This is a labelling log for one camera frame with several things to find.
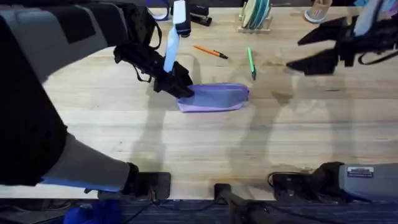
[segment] light wood surface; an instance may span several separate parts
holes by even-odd
[[[171,198],[212,198],[213,184],[228,182],[245,198],[273,199],[272,171],[316,169],[323,162],[398,162],[398,60],[344,68],[333,77],[304,77],[286,62],[331,47],[297,46],[316,27],[306,8],[273,8],[272,32],[240,34],[239,9],[211,9],[211,27],[192,24],[177,60],[195,83],[237,82],[251,89],[241,110],[179,112],[175,99],[140,83],[132,66],[114,63],[105,49],[61,69],[45,89],[79,140],[142,171],[172,173]],[[328,19],[357,14],[333,7]],[[170,22],[161,22],[161,52]],[[194,49],[198,44],[229,60]],[[251,80],[246,48],[257,69]],[[92,198],[83,189],[38,185],[1,187],[0,197]]]

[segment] green pen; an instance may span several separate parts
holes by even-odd
[[[251,77],[253,78],[253,80],[256,80],[256,68],[253,63],[253,57],[251,55],[250,47],[248,47],[248,55],[249,55],[249,61],[250,61]]]

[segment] purple fabric pouch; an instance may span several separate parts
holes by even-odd
[[[191,85],[195,95],[177,99],[182,112],[211,112],[238,110],[248,100],[249,89],[237,83]]]

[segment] label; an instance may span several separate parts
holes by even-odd
[[[373,167],[348,167],[348,177],[359,177],[359,178],[373,178],[374,168]]]

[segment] cup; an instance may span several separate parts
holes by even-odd
[[[332,2],[333,0],[315,0],[313,6],[304,12],[305,18],[310,22],[322,22]]]

